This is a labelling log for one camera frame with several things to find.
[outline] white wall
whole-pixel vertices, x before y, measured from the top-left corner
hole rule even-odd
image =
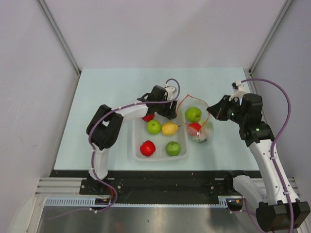
[[[249,68],[285,0],[47,0],[80,68]]]
[[[0,1],[0,232],[48,175],[77,77],[35,0]]]
[[[277,149],[289,177],[294,176],[301,196],[311,204],[311,1],[295,1],[270,47],[255,70],[255,78],[277,82],[288,93],[292,114]],[[256,83],[263,95],[267,121],[275,134],[287,112],[282,93]]]

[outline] yellow pear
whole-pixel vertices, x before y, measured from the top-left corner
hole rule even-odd
[[[162,133],[166,136],[172,136],[177,132],[178,128],[179,126],[174,122],[166,122],[162,125]]]

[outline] table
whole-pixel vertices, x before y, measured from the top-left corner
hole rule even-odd
[[[83,69],[54,170],[90,168],[92,149],[86,128],[100,105],[115,108],[132,103],[154,85],[163,86],[169,78],[179,81],[180,99],[191,94],[213,105],[224,94],[231,94],[231,83],[245,79],[245,75],[242,68],[235,67]],[[210,145],[190,140],[188,158],[158,162],[134,158],[132,123],[125,123],[110,150],[108,170],[258,170],[253,155],[240,139],[238,125],[231,121],[213,123],[215,133]]]
[[[231,215],[223,208],[115,207],[48,219],[75,208],[45,206],[37,233],[258,233],[246,213]]]

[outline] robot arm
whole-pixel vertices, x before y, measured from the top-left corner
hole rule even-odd
[[[89,170],[93,179],[96,180],[94,169],[100,179],[104,179],[107,176],[109,150],[116,142],[122,124],[155,112],[168,119],[176,118],[177,101],[172,101],[175,92],[176,88],[173,86],[166,84],[165,87],[161,87],[156,85],[151,93],[146,93],[141,98],[138,98],[134,106],[120,108],[120,110],[104,119],[107,125],[103,123],[95,128],[91,135],[91,142],[95,147],[94,167]],[[107,105],[100,106],[88,125],[86,133],[89,135],[94,125],[110,111],[111,108]]]
[[[274,156],[270,155],[271,145],[275,138],[270,126],[261,120],[262,98],[256,94],[246,93],[245,86],[239,81],[233,83],[232,86],[235,93],[232,96],[224,95],[219,103],[207,108],[207,111],[218,120],[232,120],[239,125],[240,137],[245,141],[258,164],[266,192],[259,189],[243,171],[231,172],[227,183],[232,191],[241,193],[257,208],[257,222],[263,231],[289,228],[289,204],[293,205],[294,228],[298,228],[310,213],[310,207],[307,202],[299,200],[291,187],[276,149],[274,149]],[[291,203],[287,201],[273,160],[277,163],[285,181]]]

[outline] white plastic container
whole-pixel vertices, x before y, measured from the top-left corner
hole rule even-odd
[[[151,135],[147,131],[147,122],[143,121],[141,118],[135,119],[133,121],[134,157],[141,161],[167,161],[186,158],[189,153],[189,145],[187,128],[185,125],[182,124],[177,118],[174,120],[168,120],[158,114],[155,114],[154,119],[159,121],[161,125],[171,121],[177,125],[180,125],[180,127],[173,136],[165,136],[162,132],[158,133],[157,135]],[[139,149],[143,142],[147,140],[150,140],[155,144],[155,152],[150,157],[144,156]],[[166,145],[171,141],[175,141],[180,144],[181,150],[178,156],[169,156],[165,151]]]

